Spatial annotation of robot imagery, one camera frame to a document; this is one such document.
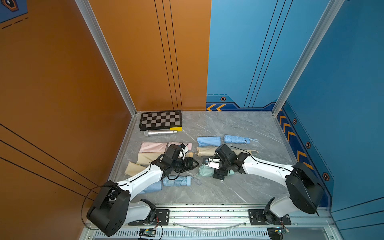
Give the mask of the pink umbrella sleeve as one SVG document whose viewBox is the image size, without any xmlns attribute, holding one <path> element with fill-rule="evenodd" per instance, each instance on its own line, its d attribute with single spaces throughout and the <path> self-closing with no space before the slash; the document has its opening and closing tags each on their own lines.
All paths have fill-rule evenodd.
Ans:
<svg viewBox="0 0 384 240">
<path fill-rule="evenodd" d="M 164 153 L 167 149 L 167 143 L 149 143 L 141 144 L 139 153 Z"/>
</svg>

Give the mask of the mint green sleeved umbrella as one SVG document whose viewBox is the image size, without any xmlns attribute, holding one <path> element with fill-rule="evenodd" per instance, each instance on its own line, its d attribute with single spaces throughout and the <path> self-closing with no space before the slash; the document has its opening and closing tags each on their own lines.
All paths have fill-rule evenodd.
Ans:
<svg viewBox="0 0 384 240">
<path fill-rule="evenodd" d="M 234 174 L 235 174 L 235 172 L 233 170 L 228 170 L 228 171 L 226 171 L 225 177 L 231 176 L 231 175 L 234 175 Z"/>
</svg>

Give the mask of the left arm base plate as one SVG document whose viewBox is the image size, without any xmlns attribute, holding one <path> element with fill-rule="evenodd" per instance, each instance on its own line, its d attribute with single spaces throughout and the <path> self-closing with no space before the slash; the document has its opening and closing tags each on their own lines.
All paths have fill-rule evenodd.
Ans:
<svg viewBox="0 0 384 240">
<path fill-rule="evenodd" d="M 134 221 L 128 223 L 129 226 L 156 226 L 160 223 L 163 227 L 169 224 L 170 220 L 170 210 L 169 209 L 159 209 L 156 210 L 155 218 L 149 221 Z"/>
</svg>

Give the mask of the cream umbrella sleeve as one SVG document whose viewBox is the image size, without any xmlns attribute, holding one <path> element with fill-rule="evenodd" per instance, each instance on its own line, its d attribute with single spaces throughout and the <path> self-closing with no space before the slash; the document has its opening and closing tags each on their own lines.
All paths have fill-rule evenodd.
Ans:
<svg viewBox="0 0 384 240">
<path fill-rule="evenodd" d="M 152 161 L 155 161 L 162 154 L 164 153 L 139 153 L 136 164 L 148 166 Z"/>
</svg>

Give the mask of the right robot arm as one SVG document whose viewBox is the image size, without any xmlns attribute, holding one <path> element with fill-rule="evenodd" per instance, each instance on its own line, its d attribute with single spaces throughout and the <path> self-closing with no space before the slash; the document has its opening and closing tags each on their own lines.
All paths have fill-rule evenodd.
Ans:
<svg viewBox="0 0 384 240">
<path fill-rule="evenodd" d="M 280 225 L 290 213 L 317 213 L 325 187 L 305 164 L 277 164 L 258 159 L 246 151 L 236 154 L 231 148 L 223 144 L 215 149 L 212 158 L 204 160 L 204 164 L 215 169 L 215 178 L 223 180 L 228 171 L 232 170 L 271 180 L 288 191 L 288 194 L 281 198 L 273 197 L 269 200 L 260 214 L 262 221 L 268 225 Z"/>
</svg>

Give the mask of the cream umbrella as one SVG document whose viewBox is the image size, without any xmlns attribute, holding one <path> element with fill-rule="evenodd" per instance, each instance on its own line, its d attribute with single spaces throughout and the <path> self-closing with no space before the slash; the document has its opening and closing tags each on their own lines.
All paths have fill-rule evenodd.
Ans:
<svg viewBox="0 0 384 240">
<path fill-rule="evenodd" d="M 191 158 L 194 158 L 194 157 L 201 157 L 201 155 L 199 153 L 192 153 L 192 152 L 188 152 L 187 153 L 187 157 L 191 157 Z"/>
</svg>

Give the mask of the beige sleeved umbrella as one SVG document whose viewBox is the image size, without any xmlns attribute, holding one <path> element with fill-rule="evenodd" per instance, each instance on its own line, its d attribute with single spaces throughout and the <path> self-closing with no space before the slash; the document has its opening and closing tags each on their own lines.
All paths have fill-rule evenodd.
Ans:
<svg viewBox="0 0 384 240">
<path fill-rule="evenodd" d="M 259 152 L 258 151 L 256 151 L 256 150 L 234 150 L 234 152 L 238 155 L 238 154 L 240 154 L 240 153 L 248 153 L 248 154 L 250 154 L 250 155 L 252 155 L 252 156 L 256 156 L 256 155 L 258 155 L 259 154 Z"/>
</svg>

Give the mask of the light blue umbrella sleeve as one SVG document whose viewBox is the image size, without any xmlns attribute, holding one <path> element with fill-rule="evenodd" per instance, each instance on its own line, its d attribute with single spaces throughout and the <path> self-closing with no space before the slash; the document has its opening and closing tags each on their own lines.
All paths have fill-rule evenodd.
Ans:
<svg viewBox="0 0 384 240">
<path fill-rule="evenodd" d="M 140 194 L 148 194 L 148 193 L 158 192 L 158 191 L 161 191 L 162 188 L 163 188 L 162 182 L 157 182 L 157 183 L 154 183 L 154 184 L 148 186 L 147 188 L 145 188 L 143 191 L 140 192 Z"/>
</svg>

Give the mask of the mint green umbrella sleeve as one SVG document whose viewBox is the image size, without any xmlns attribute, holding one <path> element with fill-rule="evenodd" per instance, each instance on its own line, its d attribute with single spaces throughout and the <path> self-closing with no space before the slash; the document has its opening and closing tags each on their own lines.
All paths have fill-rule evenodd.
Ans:
<svg viewBox="0 0 384 240">
<path fill-rule="evenodd" d="M 199 177 L 213 177 L 215 172 L 214 168 L 211 168 L 207 165 L 202 165 L 199 167 L 198 175 Z"/>
</svg>

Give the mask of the pale yellow umbrella sleeve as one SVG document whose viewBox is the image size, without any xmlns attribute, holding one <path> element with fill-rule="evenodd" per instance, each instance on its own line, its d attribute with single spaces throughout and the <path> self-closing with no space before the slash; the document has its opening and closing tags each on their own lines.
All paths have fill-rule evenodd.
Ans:
<svg viewBox="0 0 384 240">
<path fill-rule="evenodd" d="M 142 166 L 142 165 L 138 165 L 136 163 L 129 162 L 128 166 L 125 170 L 125 175 L 132 177 L 132 176 L 144 171 L 146 168 L 147 168 L 146 166 Z"/>
</svg>

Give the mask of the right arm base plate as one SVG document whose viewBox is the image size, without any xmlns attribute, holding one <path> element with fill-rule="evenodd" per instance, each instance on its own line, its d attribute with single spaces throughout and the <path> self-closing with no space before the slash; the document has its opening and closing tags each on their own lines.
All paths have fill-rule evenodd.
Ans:
<svg viewBox="0 0 384 240">
<path fill-rule="evenodd" d="M 289 215 L 285 215 L 282 218 L 275 216 L 272 212 L 264 213 L 262 209 L 250 209 L 248 210 L 249 220 L 252 226 L 261 226 L 261 225 L 284 225 L 290 226 L 292 224 L 291 218 Z"/>
</svg>

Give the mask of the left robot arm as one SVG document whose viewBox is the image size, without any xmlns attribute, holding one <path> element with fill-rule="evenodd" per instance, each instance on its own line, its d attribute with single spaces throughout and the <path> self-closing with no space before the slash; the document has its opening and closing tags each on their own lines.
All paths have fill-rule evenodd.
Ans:
<svg viewBox="0 0 384 240">
<path fill-rule="evenodd" d="M 131 200 L 150 185 L 161 182 L 171 172 L 180 174 L 197 166 L 199 163 L 192 157 L 166 160 L 162 154 L 135 176 L 99 186 L 100 191 L 86 218 L 96 226 L 94 230 L 100 230 L 108 237 L 128 223 L 139 221 L 151 225 L 156 221 L 156 206 L 146 199 L 136 203 L 131 203 Z"/>
</svg>

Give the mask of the light blue sleeved umbrella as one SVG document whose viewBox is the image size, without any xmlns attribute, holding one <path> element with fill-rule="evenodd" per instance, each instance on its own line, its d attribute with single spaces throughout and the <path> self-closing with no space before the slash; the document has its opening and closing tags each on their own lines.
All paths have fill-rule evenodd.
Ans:
<svg viewBox="0 0 384 240">
<path fill-rule="evenodd" d="M 163 179 L 163 185 L 165 187 L 181 187 L 191 185 L 202 185 L 202 182 L 191 176 L 169 176 Z"/>
</svg>

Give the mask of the beige umbrella sleeve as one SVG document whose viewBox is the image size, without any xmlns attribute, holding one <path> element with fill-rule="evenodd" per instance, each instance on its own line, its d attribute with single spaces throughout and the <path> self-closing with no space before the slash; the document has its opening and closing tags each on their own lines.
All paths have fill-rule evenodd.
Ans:
<svg viewBox="0 0 384 240">
<path fill-rule="evenodd" d="M 198 157 L 213 157 L 216 152 L 215 147 L 197 147 Z"/>
</svg>

